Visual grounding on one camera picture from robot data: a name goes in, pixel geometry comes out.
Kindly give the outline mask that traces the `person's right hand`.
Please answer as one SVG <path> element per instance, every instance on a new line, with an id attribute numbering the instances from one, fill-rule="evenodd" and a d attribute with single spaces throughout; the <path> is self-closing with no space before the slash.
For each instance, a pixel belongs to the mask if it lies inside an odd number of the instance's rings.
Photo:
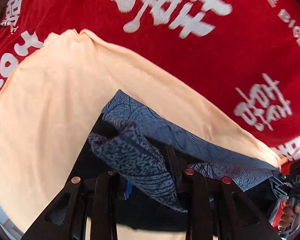
<path id="1" fill-rule="evenodd" d="M 300 223 L 300 205 L 296 205 L 293 209 L 291 208 L 291 201 L 286 200 L 284 202 L 284 208 L 282 210 L 283 214 L 279 220 L 279 227 L 286 228 L 291 226 L 296 229 Z"/>

